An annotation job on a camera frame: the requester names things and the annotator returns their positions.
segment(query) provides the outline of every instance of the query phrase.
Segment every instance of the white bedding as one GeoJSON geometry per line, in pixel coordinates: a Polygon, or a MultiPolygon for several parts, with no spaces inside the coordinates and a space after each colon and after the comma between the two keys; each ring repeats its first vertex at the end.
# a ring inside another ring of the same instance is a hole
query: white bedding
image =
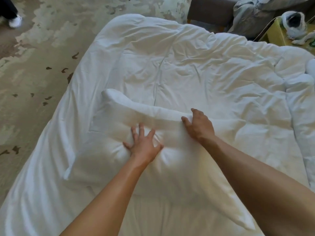
{"type": "MultiPolygon", "coordinates": [[[[291,101],[288,107],[285,83],[305,73],[312,58],[300,48],[214,35],[163,19],[135,14],[113,19],[81,60],[0,209],[0,235],[58,235],[95,197],[100,189],[70,189],[62,176],[105,88],[147,105],[187,113],[194,107],[212,119],[246,120],[243,131],[251,137],[245,152],[308,186],[291,127],[289,107],[294,116],[296,105],[291,101]]],[[[314,93],[302,99],[314,103],[314,93]]],[[[310,121],[304,124],[308,132],[314,126],[310,121]]],[[[216,211],[209,215],[133,196],[120,235],[262,235],[256,228],[246,231],[216,211]]]]}

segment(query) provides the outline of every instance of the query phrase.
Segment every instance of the white sneaker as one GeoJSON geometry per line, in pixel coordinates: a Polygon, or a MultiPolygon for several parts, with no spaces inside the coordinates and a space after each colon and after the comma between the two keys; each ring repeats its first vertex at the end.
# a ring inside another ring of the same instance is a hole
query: white sneaker
{"type": "Polygon", "coordinates": [[[16,18],[9,20],[9,26],[11,28],[18,28],[22,24],[22,17],[17,15],[16,18]]]}

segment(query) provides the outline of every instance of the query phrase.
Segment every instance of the person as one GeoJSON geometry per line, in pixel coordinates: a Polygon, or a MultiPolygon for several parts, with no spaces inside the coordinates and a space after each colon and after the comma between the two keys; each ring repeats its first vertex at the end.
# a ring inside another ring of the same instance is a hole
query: person
{"type": "MultiPolygon", "coordinates": [[[[235,149],[215,135],[211,121],[193,109],[188,134],[213,157],[230,185],[266,236],[314,236],[315,194],[289,176],[235,149]]],[[[144,135],[144,126],[131,128],[134,144],[123,143],[131,157],[111,182],[61,233],[60,236],[117,236],[136,183],[163,149],[154,147],[155,131],[144,135]]]]}
{"type": "Polygon", "coordinates": [[[18,28],[22,24],[22,17],[11,0],[0,0],[0,16],[9,21],[11,28],[18,28]]]}

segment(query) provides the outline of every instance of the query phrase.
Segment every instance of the carpet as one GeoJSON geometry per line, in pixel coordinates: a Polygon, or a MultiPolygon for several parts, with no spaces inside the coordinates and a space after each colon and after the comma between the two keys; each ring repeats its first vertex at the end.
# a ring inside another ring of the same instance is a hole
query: carpet
{"type": "Polygon", "coordinates": [[[0,205],[97,33],[126,13],[186,23],[191,0],[12,0],[0,22],[0,205]]]}

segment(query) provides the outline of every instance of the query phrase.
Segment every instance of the hand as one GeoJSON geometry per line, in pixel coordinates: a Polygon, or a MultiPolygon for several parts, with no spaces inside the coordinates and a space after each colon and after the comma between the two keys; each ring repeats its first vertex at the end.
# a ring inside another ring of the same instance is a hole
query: hand
{"type": "Polygon", "coordinates": [[[211,140],[215,137],[215,130],[211,121],[203,112],[192,108],[192,123],[186,117],[181,117],[185,128],[191,138],[195,139],[199,143],[203,143],[205,140],[211,140]]]}
{"type": "Polygon", "coordinates": [[[131,152],[131,157],[135,157],[141,164],[146,166],[152,162],[157,154],[163,149],[163,145],[159,143],[156,147],[153,145],[153,137],[155,130],[152,129],[147,136],[144,136],[143,123],[139,123],[139,135],[137,134],[136,127],[131,128],[134,144],[123,142],[123,145],[131,152]]]}

